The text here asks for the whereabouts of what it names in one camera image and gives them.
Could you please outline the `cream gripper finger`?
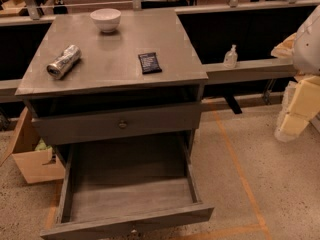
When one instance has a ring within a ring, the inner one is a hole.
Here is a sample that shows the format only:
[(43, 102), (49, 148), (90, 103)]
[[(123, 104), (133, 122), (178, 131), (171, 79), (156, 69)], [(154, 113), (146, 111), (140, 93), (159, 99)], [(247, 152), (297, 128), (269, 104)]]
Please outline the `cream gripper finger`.
[(291, 58), (293, 56), (295, 38), (295, 33), (287, 37), (283, 42), (272, 49), (271, 55), (276, 58)]

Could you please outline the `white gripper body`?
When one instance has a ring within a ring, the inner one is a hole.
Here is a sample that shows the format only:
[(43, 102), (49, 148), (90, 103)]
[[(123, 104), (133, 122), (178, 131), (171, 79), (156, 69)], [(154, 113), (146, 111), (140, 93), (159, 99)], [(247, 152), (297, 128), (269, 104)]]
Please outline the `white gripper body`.
[(283, 95), (275, 138), (282, 142), (298, 138), (319, 112), (320, 77), (306, 77), (298, 83), (290, 81)]

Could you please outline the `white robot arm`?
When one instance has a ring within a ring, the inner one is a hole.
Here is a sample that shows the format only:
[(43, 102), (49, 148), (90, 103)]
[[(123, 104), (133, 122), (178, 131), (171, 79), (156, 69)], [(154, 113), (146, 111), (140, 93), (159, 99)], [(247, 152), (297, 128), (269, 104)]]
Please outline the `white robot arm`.
[(308, 16), (297, 32), (271, 51), (277, 58), (291, 58), (304, 75), (297, 83), (289, 82), (282, 100), (275, 137), (282, 142), (300, 136), (320, 112), (320, 6)]

